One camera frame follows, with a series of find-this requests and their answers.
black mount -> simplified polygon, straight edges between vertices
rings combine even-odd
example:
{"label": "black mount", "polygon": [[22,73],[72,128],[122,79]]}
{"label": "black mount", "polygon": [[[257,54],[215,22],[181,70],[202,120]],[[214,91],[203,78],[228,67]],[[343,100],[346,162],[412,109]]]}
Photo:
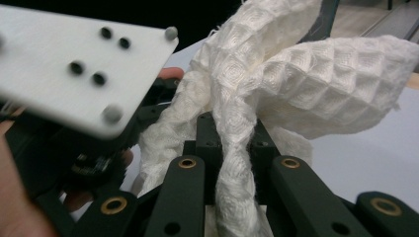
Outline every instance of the black mount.
{"label": "black mount", "polygon": [[[183,155],[171,162],[161,186],[142,197],[121,191],[125,168],[117,162],[106,182],[90,186],[95,199],[77,222],[58,198],[74,156],[51,160],[54,152],[62,151],[49,142],[56,125],[47,122],[38,132],[26,133],[23,137],[32,139],[25,145],[18,142],[23,135],[18,135],[18,125],[19,121],[6,136],[21,177],[61,236],[204,236],[205,209],[214,205],[222,164],[211,113],[199,116],[196,140],[185,142]],[[248,151],[256,200],[267,206],[276,237],[419,235],[419,214],[403,201],[379,192],[362,193],[356,203],[336,197],[303,160],[282,156],[259,121]]]}

screw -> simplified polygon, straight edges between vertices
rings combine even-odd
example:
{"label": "screw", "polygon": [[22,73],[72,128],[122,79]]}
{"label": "screw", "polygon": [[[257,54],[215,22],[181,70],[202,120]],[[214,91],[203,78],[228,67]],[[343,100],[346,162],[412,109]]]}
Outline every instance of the screw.
{"label": "screw", "polygon": [[98,86],[103,86],[106,83],[106,76],[102,72],[96,72],[93,74],[92,79]]}
{"label": "screw", "polygon": [[127,38],[120,39],[120,46],[124,49],[128,49],[130,47],[130,41]]}
{"label": "screw", "polygon": [[109,40],[112,37],[112,31],[111,29],[107,28],[107,27],[103,27],[101,29],[101,36],[106,39]]}
{"label": "screw", "polygon": [[175,27],[169,27],[166,29],[164,36],[168,40],[174,40],[178,36],[178,29],[176,29]]}
{"label": "screw", "polygon": [[123,117],[123,110],[116,105],[108,105],[102,112],[105,121],[108,123],[117,123]]}
{"label": "screw", "polygon": [[72,61],[69,64],[70,71],[76,75],[81,75],[84,71],[84,65],[80,61]]}

white textured fabric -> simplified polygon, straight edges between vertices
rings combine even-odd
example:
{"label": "white textured fabric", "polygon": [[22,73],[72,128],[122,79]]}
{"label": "white textured fabric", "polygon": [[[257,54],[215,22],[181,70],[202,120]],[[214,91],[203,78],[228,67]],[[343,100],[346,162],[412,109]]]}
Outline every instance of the white textured fabric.
{"label": "white textured fabric", "polygon": [[419,46],[394,37],[295,45],[320,0],[248,0],[194,56],[171,106],[140,137],[143,195],[162,183],[197,117],[212,111],[223,146],[214,234],[271,236],[255,202],[246,145],[256,119],[283,154],[309,162],[307,138],[370,128],[395,106]]}

hole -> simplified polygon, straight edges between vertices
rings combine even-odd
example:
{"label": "hole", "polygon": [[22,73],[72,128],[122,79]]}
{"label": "hole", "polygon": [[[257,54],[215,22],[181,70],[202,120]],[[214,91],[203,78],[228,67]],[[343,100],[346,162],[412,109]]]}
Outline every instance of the hole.
{"label": "hole", "polygon": [[349,235],[351,233],[351,231],[349,230],[349,228],[346,225],[344,225],[342,223],[339,223],[339,222],[333,222],[332,223],[332,229],[336,233],[341,234],[341,235]]}
{"label": "hole", "polygon": [[106,206],[107,209],[117,209],[118,207],[120,207],[123,203],[120,200],[113,200],[111,202],[108,203],[108,205]]}
{"label": "hole", "polygon": [[164,233],[167,235],[175,235],[181,232],[181,226],[176,222],[170,222],[164,227]]}
{"label": "hole", "polygon": [[179,166],[184,169],[189,169],[197,165],[197,162],[193,159],[183,159],[179,162]]}
{"label": "hole", "polygon": [[103,214],[112,215],[123,211],[127,201],[124,197],[110,197],[102,203],[101,211]]}
{"label": "hole", "polygon": [[401,208],[389,199],[375,197],[371,200],[371,205],[381,213],[391,216],[401,215]]}
{"label": "hole", "polygon": [[80,75],[84,71],[83,63],[81,63],[79,61],[71,62],[69,66],[70,66],[71,72],[76,74],[76,75]]}
{"label": "hole", "polygon": [[93,74],[93,81],[98,86],[103,86],[106,83],[106,77],[103,73],[97,72]]}
{"label": "hole", "polygon": [[120,39],[120,46],[124,49],[128,49],[130,47],[129,39],[127,38],[121,38]]}
{"label": "hole", "polygon": [[104,39],[110,39],[111,37],[112,37],[112,31],[111,31],[111,29],[109,29],[109,28],[107,28],[107,27],[103,27],[102,29],[101,29],[101,36],[104,38]]}
{"label": "hole", "polygon": [[299,167],[299,162],[297,160],[287,158],[281,162],[285,167],[295,169]]}
{"label": "hole", "polygon": [[256,142],[256,145],[257,146],[268,146],[268,142],[266,142],[266,141],[258,141],[258,142]]}

white plastic plate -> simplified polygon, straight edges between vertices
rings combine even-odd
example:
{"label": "white plastic plate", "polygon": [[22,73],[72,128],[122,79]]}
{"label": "white plastic plate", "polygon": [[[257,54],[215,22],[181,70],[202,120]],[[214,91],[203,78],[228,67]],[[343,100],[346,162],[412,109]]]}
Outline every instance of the white plastic plate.
{"label": "white plastic plate", "polygon": [[[103,27],[111,30],[110,39],[102,36]],[[176,48],[172,30],[0,5],[0,97],[76,130],[114,138]],[[122,38],[129,48],[120,45]],[[73,61],[84,66],[81,74],[70,69]],[[95,73],[105,84],[94,82]]]}

